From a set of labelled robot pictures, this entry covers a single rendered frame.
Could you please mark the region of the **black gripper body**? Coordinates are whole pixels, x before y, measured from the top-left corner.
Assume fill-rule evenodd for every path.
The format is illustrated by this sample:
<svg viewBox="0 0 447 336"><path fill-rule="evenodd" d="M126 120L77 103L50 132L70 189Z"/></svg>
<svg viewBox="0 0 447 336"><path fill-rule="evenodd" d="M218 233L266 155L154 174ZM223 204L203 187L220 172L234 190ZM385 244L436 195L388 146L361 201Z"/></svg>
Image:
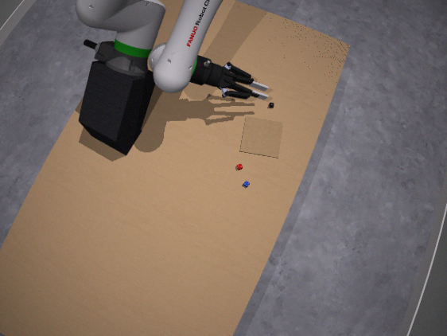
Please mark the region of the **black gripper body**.
<svg viewBox="0 0 447 336"><path fill-rule="evenodd" d="M210 77L208 78L208 81L206 82L207 85L217 87L221 90L221 88L229 88L231 84L224 81L225 78L228 78L230 80L233 79L231 76L226 76L224 73L229 72L226 67L221 67L218 64L212 63L212 72Z"/></svg>

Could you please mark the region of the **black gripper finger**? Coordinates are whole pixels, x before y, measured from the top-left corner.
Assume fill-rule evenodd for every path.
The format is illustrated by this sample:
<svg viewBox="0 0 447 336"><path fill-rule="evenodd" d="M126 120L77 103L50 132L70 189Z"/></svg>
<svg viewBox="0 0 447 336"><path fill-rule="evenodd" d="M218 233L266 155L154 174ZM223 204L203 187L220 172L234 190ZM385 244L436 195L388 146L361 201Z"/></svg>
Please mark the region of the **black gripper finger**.
<svg viewBox="0 0 447 336"><path fill-rule="evenodd" d="M236 82L234 82L233 80L230 80L228 78L225 78L224 81L231 84L231 86L229 88L234 89L235 91L229 91L225 88L221 88L221 91L223 93L222 97L229 96L229 97L234 97L234 98L239 98L239 99L244 99L244 100L246 100L250 96L259 98L261 100L265 100L268 98L268 95L263 94L261 92L257 92L255 90L250 90L249 88L245 88L244 86L237 84Z"/></svg>
<svg viewBox="0 0 447 336"><path fill-rule="evenodd" d="M257 88L262 91L266 91L269 87L258 82L255 82L254 79L251 79L251 74L244 72L243 70L235 67L230 62L227 62L224 67L228 69L229 72L225 72L226 76L233 77L233 81L239 82L242 84L249 84L252 88ZM238 75L238 76L237 76Z"/></svg>

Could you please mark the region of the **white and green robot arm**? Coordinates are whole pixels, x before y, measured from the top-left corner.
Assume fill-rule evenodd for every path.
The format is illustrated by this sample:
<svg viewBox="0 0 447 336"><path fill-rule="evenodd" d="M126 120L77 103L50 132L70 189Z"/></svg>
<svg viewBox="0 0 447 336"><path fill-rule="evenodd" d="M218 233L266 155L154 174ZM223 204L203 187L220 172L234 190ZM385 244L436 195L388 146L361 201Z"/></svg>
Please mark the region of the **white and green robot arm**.
<svg viewBox="0 0 447 336"><path fill-rule="evenodd" d="M117 31L115 41L84 41L95 50L96 60L116 72L146 76L150 55L155 84L175 93L189 82L203 85L210 77L212 61L198 53L222 1L184 0L169 40L156 47L165 15L158 0L76 0L76 14L86 26Z"/></svg>

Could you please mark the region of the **tan square mat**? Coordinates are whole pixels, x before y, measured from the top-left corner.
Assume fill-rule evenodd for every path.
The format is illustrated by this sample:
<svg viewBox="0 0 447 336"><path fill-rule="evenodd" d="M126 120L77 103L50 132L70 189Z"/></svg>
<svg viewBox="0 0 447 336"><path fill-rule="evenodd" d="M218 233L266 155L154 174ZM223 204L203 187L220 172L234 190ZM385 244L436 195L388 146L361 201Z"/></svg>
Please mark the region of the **tan square mat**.
<svg viewBox="0 0 447 336"><path fill-rule="evenodd" d="M240 151L278 158L282 124L246 116Z"/></svg>

